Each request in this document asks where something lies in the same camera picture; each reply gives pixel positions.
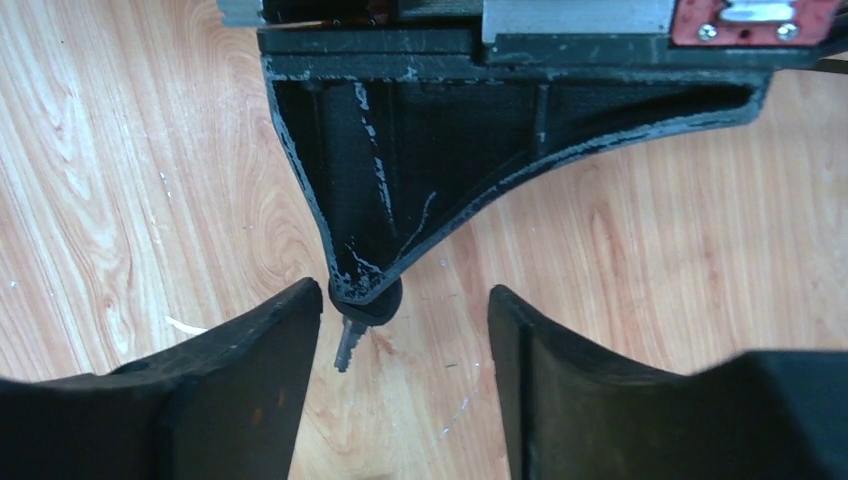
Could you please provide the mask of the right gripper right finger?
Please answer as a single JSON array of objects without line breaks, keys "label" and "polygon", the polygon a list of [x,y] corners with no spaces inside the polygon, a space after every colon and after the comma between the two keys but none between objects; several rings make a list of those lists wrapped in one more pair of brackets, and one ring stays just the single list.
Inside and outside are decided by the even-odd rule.
[{"label": "right gripper right finger", "polygon": [[494,287],[515,479],[843,479],[847,355],[751,350],[692,375],[637,362]]}]

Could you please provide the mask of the black head key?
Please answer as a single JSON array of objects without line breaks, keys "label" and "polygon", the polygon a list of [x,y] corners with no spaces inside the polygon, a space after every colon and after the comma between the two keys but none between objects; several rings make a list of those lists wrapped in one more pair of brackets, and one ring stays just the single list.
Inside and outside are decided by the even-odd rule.
[{"label": "black head key", "polygon": [[340,373],[348,370],[353,350],[369,328],[388,323],[399,310],[403,296],[402,280],[398,278],[387,289],[367,304],[345,302],[329,284],[329,299],[342,314],[343,331],[337,349],[334,367]]}]

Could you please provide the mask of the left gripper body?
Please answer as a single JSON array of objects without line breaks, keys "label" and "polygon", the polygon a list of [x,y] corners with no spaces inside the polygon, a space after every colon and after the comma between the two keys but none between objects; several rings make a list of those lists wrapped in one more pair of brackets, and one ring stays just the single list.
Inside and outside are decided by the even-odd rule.
[{"label": "left gripper body", "polygon": [[847,50],[844,1],[220,1],[231,28],[459,26],[497,53],[520,37],[656,36],[671,47]]}]

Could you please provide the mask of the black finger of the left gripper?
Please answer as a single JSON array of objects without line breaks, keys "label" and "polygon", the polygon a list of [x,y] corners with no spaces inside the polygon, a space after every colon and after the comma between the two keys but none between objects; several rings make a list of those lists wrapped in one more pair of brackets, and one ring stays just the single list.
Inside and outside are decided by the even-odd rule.
[{"label": "black finger of the left gripper", "polygon": [[758,116],[767,72],[486,68],[464,56],[261,58],[333,296],[367,304],[485,206],[587,156]]}]

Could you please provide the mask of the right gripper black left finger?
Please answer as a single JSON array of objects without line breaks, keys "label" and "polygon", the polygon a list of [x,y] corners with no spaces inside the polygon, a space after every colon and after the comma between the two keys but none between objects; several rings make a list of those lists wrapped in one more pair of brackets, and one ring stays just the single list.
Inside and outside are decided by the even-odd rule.
[{"label": "right gripper black left finger", "polygon": [[104,374],[1,382],[5,479],[284,479],[323,299],[302,279]]}]

